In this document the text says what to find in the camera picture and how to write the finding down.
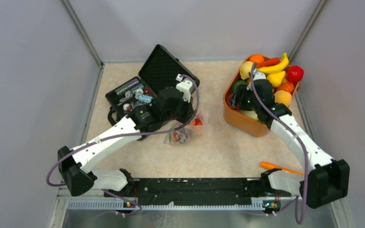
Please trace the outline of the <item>red yellow toy mango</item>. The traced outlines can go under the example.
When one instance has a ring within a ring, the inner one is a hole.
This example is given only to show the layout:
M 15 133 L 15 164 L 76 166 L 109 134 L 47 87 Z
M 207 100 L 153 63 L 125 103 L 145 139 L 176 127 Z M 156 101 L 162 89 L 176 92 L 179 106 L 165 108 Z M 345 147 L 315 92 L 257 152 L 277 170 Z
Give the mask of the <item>red yellow toy mango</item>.
M 202 125 L 201 119 L 199 119 L 199 118 L 194 119 L 193 120 L 193 125 L 194 126 L 200 126 L 200 125 Z

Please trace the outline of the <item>clear zip top bag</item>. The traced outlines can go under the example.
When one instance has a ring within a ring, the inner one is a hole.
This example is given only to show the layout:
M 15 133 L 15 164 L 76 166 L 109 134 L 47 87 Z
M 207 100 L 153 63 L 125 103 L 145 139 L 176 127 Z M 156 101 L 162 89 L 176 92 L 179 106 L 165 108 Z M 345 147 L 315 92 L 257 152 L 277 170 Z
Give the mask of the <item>clear zip top bag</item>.
M 219 106 L 220 106 L 219 104 L 201 102 L 199 105 L 199 110 L 198 110 L 196 116 L 194 117 L 194 119 L 196 119 L 196 118 L 201 119 L 202 125 L 200 125 L 200 126 L 186 125 L 184 128 L 177 130 L 178 132 L 182 132 L 182 133 L 186 134 L 188 140 L 185 143 L 174 143 L 173 146 L 187 144 L 187 143 L 190 143 L 191 141 L 199 138 L 205 132 L 205 129 L 209 128 L 211 123 L 215 121 L 218 110 L 219 110 Z

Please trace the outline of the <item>toy watermelon slice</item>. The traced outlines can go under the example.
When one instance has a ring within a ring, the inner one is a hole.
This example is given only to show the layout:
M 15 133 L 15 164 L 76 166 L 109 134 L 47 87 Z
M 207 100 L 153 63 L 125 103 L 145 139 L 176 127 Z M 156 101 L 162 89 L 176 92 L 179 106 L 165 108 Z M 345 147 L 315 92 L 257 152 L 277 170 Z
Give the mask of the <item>toy watermelon slice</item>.
M 174 145 L 175 141 L 174 141 L 173 133 L 168 133 L 166 135 L 164 143 L 167 145 Z

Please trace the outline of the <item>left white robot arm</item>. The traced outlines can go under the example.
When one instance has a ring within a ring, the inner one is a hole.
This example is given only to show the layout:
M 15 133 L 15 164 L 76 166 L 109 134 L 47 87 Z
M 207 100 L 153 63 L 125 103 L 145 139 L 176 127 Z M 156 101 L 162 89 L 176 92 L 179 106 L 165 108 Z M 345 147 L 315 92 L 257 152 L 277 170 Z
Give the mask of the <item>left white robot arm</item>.
M 107 171 L 96 166 L 107 156 L 133 141 L 149 135 L 171 133 L 160 131 L 167 122 L 176 120 L 186 126 L 196 115 L 192 94 L 197 88 L 179 83 L 161 90 L 149 104 L 134 108 L 114 126 L 79 146 L 64 146 L 57 152 L 54 165 L 71 196 L 80 196 L 91 189 L 115 190 L 121 196 L 133 192 L 133 183 L 122 170 Z

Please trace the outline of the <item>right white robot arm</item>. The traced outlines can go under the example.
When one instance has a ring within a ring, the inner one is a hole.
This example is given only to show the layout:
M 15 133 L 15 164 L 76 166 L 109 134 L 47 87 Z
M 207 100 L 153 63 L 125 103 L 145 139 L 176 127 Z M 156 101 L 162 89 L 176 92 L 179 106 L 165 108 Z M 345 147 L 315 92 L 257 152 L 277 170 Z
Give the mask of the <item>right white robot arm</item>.
M 257 79 L 251 85 L 237 85 L 228 103 L 239 110 L 254 111 L 295 155 L 304 174 L 274 169 L 262 175 L 260 191 L 272 196 L 278 190 L 306 198 L 306 205 L 319 208 L 348 195 L 349 164 L 336 160 L 322 150 L 299 126 L 285 104 L 276 103 L 272 85 Z

